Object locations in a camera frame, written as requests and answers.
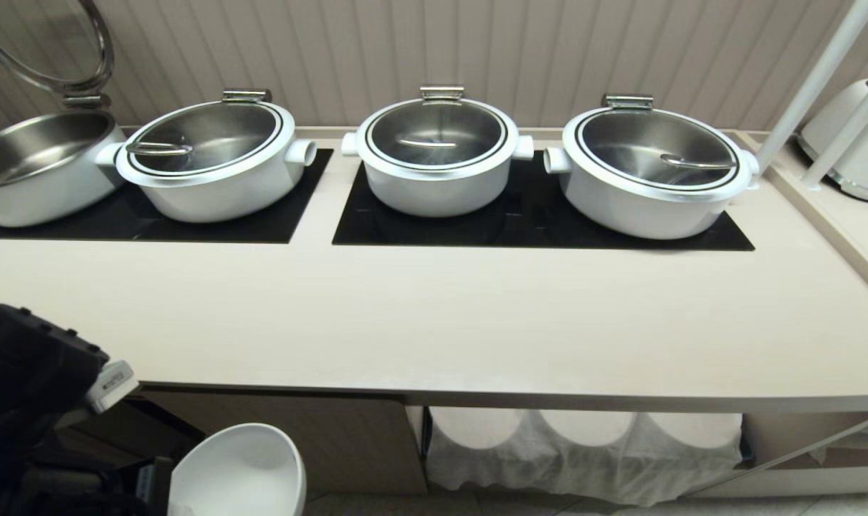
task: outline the open glass lid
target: open glass lid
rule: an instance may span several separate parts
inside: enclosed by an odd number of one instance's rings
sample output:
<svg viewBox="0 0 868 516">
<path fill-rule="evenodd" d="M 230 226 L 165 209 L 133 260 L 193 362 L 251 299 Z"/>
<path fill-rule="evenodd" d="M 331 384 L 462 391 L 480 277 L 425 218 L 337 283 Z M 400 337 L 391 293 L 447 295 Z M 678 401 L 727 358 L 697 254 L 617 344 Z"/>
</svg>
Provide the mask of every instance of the open glass lid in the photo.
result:
<svg viewBox="0 0 868 516">
<path fill-rule="evenodd" d="M 92 0 L 42 4 L 40 9 L 34 2 L 0 0 L 1 65 L 32 85 L 64 95 L 69 107 L 108 105 L 99 91 L 112 76 L 113 46 L 99 9 Z M 48 46 L 60 52 L 48 52 Z"/>
<path fill-rule="evenodd" d="M 224 100 L 192 105 L 154 120 L 125 150 L 142 173 L 191 176 L 230 166 L 274 140 L 283 119 L 260 104 L 267 90 L 224 91 Z"/>
<path fill-rule="evenodd" d="M 507 140 L 503 121 L 489 109 L 463 102 L 461 88 L 421 91 L 369 126 L 367 144 L 386 161 L 424 172 L 449 172 L 484 160 Z"/>
<path fill-rule="evenodd" d="M 670 190 L 707 190 L 736 177 L 738 157 L 721 136 L 690 118 L 653 109 L 650 100 L 621 98 L 608 97 L 611 109 L 585 118 L 577 131 L 581 150 L 605 169 Z"/>
</svg>

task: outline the pot lid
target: pot lid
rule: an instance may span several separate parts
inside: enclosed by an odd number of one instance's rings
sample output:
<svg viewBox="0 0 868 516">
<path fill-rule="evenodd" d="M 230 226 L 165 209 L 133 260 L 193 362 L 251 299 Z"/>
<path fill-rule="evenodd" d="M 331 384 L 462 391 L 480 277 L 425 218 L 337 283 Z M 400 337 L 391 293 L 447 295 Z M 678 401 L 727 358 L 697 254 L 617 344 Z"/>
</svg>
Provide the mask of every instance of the pot lid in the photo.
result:
<svg viewBox="0 0 868 516">
<path fill-rule="evenodd" d="M 507 128 L 490 109 L 462 100 L 462 88 L 421 89 L 421 99 L 382 112 L 367 131 L 369 148 L 386 161 L 424 172 L 449 172 L 491 156 Z"/>
<path fill-rule="evenodd" d="M 225 90 L 220 102 L 179 110 L 141 128 L 125 150 L 150 176 L 191 176 L 230 166 L 275 140 L 283 118 L 267 90 Z"/>
<path fill-rule="evenodd" d="M 0 63 L 16 73 L 20 78 L 50 92 L 58 92 L 65 97 L 66 107 L 98 108 L 109 105 L 105 95 L 99 93 L 102 86 L 112 76 L 113 44 L 109 29 L 102 19 L 102 14 L 92 0 L 78 0 L 92 26 L 96 47 L 99 50 L 99 62 L 95 71 L 83 78 L 65 79 L 40 72 L 10 55 L 0 45 Z"/>
<path fill-rule="evenodd" d="M 610 172 L 669 190 L 706 190 L 738 173 L 723 138 L 690 118 L 652 108 L 643 95 L 607 95 L 608 109 L 584 118 L 578 146 Z"/>
</svg>

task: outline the tile floor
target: tile floor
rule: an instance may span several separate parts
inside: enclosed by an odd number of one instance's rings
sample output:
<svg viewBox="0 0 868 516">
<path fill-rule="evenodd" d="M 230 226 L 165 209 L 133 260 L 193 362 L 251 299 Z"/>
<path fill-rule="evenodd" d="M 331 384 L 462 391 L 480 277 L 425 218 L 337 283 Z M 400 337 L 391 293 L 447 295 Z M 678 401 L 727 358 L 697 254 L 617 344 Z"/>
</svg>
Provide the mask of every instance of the tile floor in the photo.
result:
<svg viewBox="0 0 868 516">
<path fill-rule="evenodd" d="M 868 516 L 868 493 L 765 499 L 688 499 L 641 509 L 584 497 L 448 492 L 425 496 L 310 494 L 305 516 Z"/>
</svg>

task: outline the white pole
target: white pole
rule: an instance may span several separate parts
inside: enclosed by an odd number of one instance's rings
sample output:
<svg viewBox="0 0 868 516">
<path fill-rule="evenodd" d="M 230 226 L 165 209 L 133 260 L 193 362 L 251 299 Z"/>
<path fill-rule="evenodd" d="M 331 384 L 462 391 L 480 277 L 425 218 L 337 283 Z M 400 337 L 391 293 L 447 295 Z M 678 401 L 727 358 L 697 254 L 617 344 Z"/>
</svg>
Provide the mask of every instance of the white pole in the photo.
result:
<svg viewBox="0 0 868 516">
<path fill-rule="evenodd" d="M 846 151 L 849 145 L 851 145 L 854 138 L 860 134 L 860 131 L 864 130 L 864 127 L 867 126 L 867 122 L 868 92 L 867 96 L 857 104 L 851 117 L 844 122 L 841 130 L 838 130 L 838 134 L 836 134 L 832 143 L 830 143 L 829 146 L 826 147 L 826 150 L 816 158 L 816 161 L 814 161 L 810 170 L 807 170 L 803 175 L 803 184 L 810 188 L 817 187 L 823 176 L 825 176 L 829 169 L 834 166 L 836 161 L 838 161 L 838 158 L 844 154 L 844 151 Z"/>
<path fill-rule="evenodd" d="M 867 25 L 867 20 L 868 0 L 855 0 L 851 4 L 851 9 L 844 15 L 844 20 L 838 26 L 838 30 L 834 33 L 829 44 L 826 45 L 826 49 L 823 50 L 823 55 L 819 56 L 819 61 L 816 62 L 813 71 L 803 81 L 803 85 L 800 86 L 797 95 L 795 95 L 791 104 L 788 105 L 784 114 L 781 115 L 780 120 L 775 124 L 774 129 L 771 130 L 771 134 L 768 135 L 768 139 L 762 144 L 761 149 L 758 150 L 758 155 L 755 159 L 758 160 L 759 170 L 764 172 L 769 164 L 771 164 L 771 160 L 774 159 L 778 150 L 784 147 L 787 138 L 791 137 L 793 130 L 797 128 L 806 112 L 810 110 L 813 102 L 819 97 L 820 92 L 826 87 L 826 82 L 829 81 L 829 78 L 832 77 L 834 71 L 840 65 L 841 59 L 847 54 L 847 50 L 851 48 L 860 31 Z"/>
</svg>

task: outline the countertop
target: countertop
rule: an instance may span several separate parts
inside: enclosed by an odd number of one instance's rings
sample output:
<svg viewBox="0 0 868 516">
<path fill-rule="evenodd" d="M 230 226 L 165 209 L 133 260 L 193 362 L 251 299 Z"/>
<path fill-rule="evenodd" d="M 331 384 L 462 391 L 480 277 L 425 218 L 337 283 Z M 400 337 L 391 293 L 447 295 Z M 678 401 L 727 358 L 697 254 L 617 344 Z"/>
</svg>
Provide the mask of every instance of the countertop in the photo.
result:
<svg viewBox="0 0 868 516">
<path fill-rule="evenodd" d="M 754 149 L 767 133 L 744 133 L 741 138 Z M 836 248 L 849 260 L 868 284 L 868 202 L 847 196 L 830 179 L 810 189 L 800 177 L 813 164 L 796 141 L 788 141 L 775 156 L 772 166 L 774 185 L 795 203 Z"/>
<path fill-rule="evenodd" d="M 300 131 L 335 154 L 290 244 L 0 239 L 0 302 L 152 386 L 867 411 L 868 285 L 768 179 L 728 209 L 754 252 L 333 246 L 336 131 Z"/>
</svg>

